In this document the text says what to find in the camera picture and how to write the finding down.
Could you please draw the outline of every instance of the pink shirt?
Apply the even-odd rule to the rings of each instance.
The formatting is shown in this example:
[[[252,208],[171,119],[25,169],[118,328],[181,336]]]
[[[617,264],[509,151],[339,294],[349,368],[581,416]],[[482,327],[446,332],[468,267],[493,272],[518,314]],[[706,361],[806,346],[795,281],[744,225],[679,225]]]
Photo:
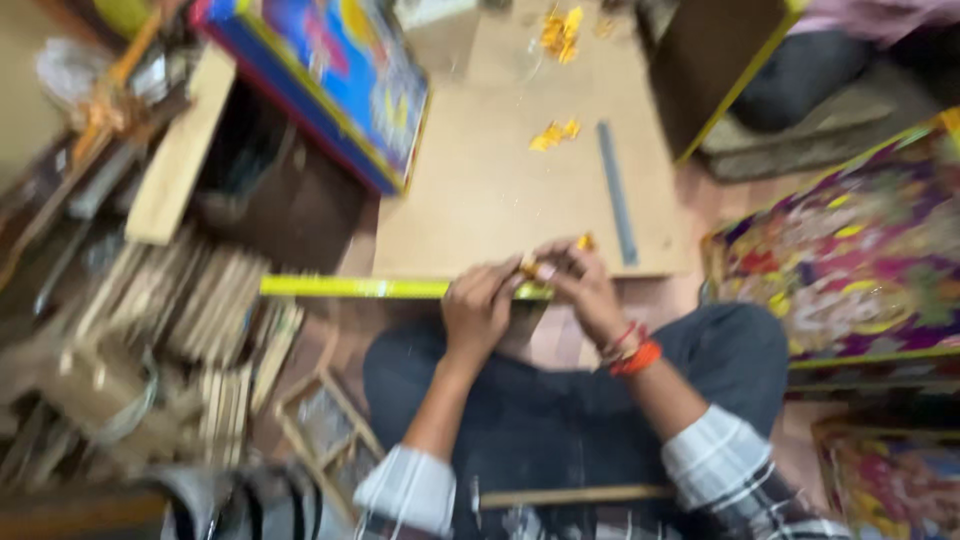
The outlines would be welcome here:
[[[811,0],[790,34],[844,30],[890,46],[921,26],[960,22],[960,0]]]

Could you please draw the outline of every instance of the colorful box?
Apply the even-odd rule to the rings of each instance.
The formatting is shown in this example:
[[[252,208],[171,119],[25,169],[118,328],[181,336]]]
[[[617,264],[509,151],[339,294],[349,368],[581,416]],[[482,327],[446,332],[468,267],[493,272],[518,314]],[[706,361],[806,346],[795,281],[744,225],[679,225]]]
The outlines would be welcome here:
[[[199,0],[191,18],[372,191],[406,191],[429,91],[378,4]]]
[[[960,536],[957,432],[835,421],[813,431],[828,502],[853,538]]]
[[[704,238],[712,297],[782,321],[791,390],[960,385],[958,120],[944,112]]]

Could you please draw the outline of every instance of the person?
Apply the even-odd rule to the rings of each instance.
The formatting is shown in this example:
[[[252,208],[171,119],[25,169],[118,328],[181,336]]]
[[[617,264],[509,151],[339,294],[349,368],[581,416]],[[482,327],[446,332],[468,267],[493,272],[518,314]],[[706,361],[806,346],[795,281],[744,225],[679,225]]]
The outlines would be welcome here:
[[[574,240],[535,253],[538,280],[573,304],[608,368],[543,372],[494,353],[519,259],[467,270],[442,300],[442,324],[387,330],[368,351],[371,427],[392,449],[355,491],[357,538],[849,537],[770,459],[786,384],[777,319],[715,305],[648,337],[595,253]],[[473,492],[624,484],[672,484],[675,496],[473,507]]]
[[[811,0],[731,112],[775,133],[858,78],[878,52],[932,82],[960,68],[960,0]],[[943,105],[955,96],[936,96]]]

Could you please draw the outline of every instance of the dark pants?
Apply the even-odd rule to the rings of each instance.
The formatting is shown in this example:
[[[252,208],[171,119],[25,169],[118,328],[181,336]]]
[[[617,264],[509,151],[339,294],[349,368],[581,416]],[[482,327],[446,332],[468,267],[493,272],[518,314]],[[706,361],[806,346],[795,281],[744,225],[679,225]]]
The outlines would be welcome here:
[[[920,29],[886,55],[927,86],[936,86],[945,71],[960,69],[960,25]],[[744,126],[759,132],[793,127],[859,77],[875,57],[870,41],[840,30],[787,36],[737,96],[731,112]],[[949,96],[934,97],[945,107],[951,105]]]
[[[779,321],[747,305],[702,307],[654,336],[704,397],[770,434],[786,384]],[[364,364],[371,425],[384,447],[400,441],[444,354],[440,321],[389,330]],[[660,441],[621,380],[605,371],[544,372],[493,355],[470,390],[453,452],[454,527],[468,537],[470,484],[480,491],[666,484]],[[672,503],[644,503],[651,512]]]

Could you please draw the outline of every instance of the tiled floor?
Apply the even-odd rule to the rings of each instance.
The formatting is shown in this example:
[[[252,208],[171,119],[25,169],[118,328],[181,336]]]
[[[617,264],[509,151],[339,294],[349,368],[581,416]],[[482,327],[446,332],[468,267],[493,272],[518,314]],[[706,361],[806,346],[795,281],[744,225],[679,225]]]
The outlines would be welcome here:
[[[760,209],[808,180],[808,176],[800,175],[724,186],[715,183],[695,164],[680,170],[677,195],[689,228],[690,267],[693,270],[683,276],[620,282],[624,308],[632,318],[645,321],[651,329],[694,309],[703,280],[700,238],[721,223]],[[341,275],[369,275],[375,230],[376,206],[370,204],[341,263]],[[304,325],[275,396],[281,396],[285,388],[315,369],[324,347],[334,347],[332,354],[324,355],[329,358],[328,367],[339,376],[361,409],[366,406],[362,362],[373,338],[395,322],[437,312],[438,309],[435,302],[411,301],[311,300],[305,304],[313,314]],[[581,334],[569,307],[552,305],[546,309],[528,309],[515,316],[515,321],[517,329],[502,345],[514,356],[542,369],[586,368],[595,362],[595,352]],[[809,425],[817,418],[836,412],[837,405],[833,404],[788,405],[781,413],[773,437],[775,456],[784,473],[819,503],[824,501],[823,488],[809,437]],[[257,447],[270,454],[285,454],[288,449],[280,442],[279,430],[267,416],[264,415],[257,425]]]

